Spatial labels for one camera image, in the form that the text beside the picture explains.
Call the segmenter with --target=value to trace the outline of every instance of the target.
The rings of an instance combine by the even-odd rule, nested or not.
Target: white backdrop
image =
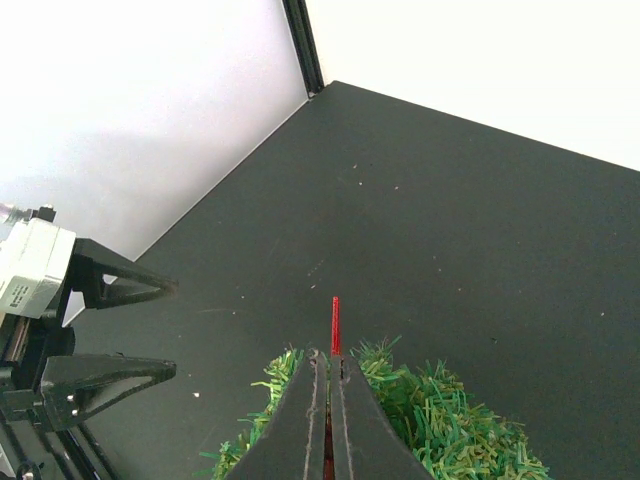
[[[628,0],[307,0],[341,80],[640,170]]]
[[[0,201],[134,259],[307,99],[280,0],[9,2],[0,62]]]

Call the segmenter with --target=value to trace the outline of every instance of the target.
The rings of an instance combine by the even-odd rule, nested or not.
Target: red stick
[[[331,355],[342,355],[340,340],[340,299],[333,297],[333,315],[331,317]]]

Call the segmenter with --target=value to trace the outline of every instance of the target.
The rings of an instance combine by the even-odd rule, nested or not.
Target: white panel
[[[327,83],[640,170],[637,2],[307,3]]]
[[[0,201],[131,258],[307,99],[280,0],[8,2],[0,62]]]

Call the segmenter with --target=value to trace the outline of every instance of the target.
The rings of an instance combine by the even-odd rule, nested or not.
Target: vertical black beam
[[[324,81],[322,80],[318,52],[316,51],[316,44],[311,31],[307,4],[305,0],[283,0],[283,4],[293,43],[298,54],[304,83],[307,87],[309,98],[311,98],[322,91]]]

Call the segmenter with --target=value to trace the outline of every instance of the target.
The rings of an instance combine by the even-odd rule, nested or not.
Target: white device housing
[[[34,218],[0,245],[0,312],[40,318],[60,289],[76,234]]]

